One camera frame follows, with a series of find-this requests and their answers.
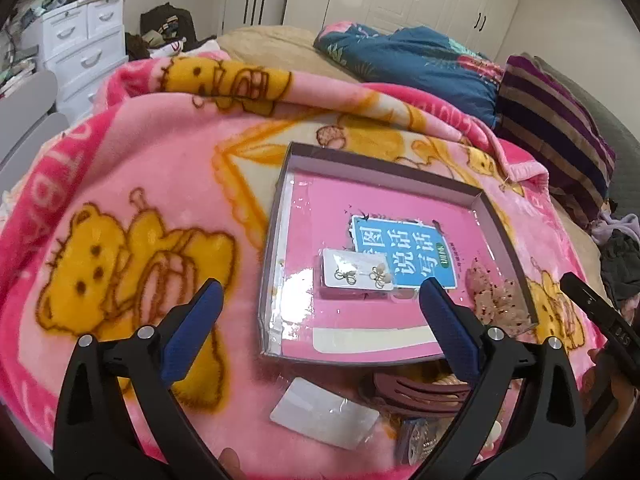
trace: lavender clothing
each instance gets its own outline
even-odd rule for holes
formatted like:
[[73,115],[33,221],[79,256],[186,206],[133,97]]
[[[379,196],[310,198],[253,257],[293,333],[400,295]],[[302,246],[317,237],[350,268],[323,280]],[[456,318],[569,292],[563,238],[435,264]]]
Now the lavender clothing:
[[604,245],[611,238],[613,229],[618,229],[640,244],[640,223],[638,222],[638,216],[634,214],[629,214],[623,216],[620,220],[616,220],[611,218],[611,213],[600,211],[598,219],[591,224],[591,238],[597,245]]

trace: earring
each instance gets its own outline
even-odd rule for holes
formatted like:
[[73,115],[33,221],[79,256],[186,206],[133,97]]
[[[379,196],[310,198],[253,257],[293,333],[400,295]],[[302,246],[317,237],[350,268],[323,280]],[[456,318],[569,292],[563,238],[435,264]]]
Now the earring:
[[356,271],[349,270],[348,272],[340,272],[340,269],[336,269],[334,272],[336,280],[346,280],[348,285],[356,284]]
[[378,264],[371,270],[369,277],[376,282],[376,288],[385,288],[387,283],[391,283],[391,274],[388,272],[385,274],[385,264]]

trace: pillow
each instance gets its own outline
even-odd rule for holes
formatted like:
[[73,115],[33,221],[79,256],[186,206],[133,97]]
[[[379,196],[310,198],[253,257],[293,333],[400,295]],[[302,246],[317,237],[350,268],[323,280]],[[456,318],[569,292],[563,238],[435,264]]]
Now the pillow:
[[584,88],[539,57],[535,59],[542,70],[561,82],[582,103],[593,117],[602,138],[615,150],[616,171],[613,172],[609,184],[609,198],[618,203],[616,216],[622,218],[629,213],[640,214],[640,142],[614,114]]
[[586,108],[528,54],[507,60],[498,91],[496,135],[549,171],[549,192],[580,227],[595,220],[616,155]]
[[502,68],[429,27],[386,36],[367,25],[339,22],[325,27],[314,47],[365,82],[424,90],[495,126]]

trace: screw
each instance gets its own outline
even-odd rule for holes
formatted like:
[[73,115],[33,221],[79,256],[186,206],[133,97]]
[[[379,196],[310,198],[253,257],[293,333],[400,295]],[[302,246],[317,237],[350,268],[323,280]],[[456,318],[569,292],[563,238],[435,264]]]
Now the screw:
[[553,348],[554,350],[559,350],[562,348],[562,341],[560,341],[557,337],[550,337],[549,339],[547,339],[547,341],[549,342],[549,346],[551,346],[551,348]]
[[138,332],[137,332],[138,337],[140,339],[149,339],[155,333],[156,333],[156,329],[151,325],[142,326],[138,329]]
[[89,346],[94,342],[94,336],[91,334],[84,334],[80,339],[78,339],[78,346],[85,347]]
[[494,341],[500,341],[501,339],[504,339],[504,332],[499,328],[496,328],[495,326],[492,326],[489,330],[487,330],[486,334]]

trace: blue gripper pad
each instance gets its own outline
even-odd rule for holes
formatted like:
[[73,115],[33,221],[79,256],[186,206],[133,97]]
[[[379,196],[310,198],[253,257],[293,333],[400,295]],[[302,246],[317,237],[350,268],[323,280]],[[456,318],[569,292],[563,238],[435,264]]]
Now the blue gripper pad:
[[473,319],[465,322],[478,323],[468,308],[457,306],[435,278],[428,278],[420,287],[420,310],[444,353],[453,373],[461,381],[473,384],[480,375],[480,349],[478,341],[458,317],[457,309],[468,310]]
[[222,312],[223,301],[224,291],[216,280],[207,280],[190,301],[191,311],[162,352],[160,377],[167,387],[186,377],[200,347]]

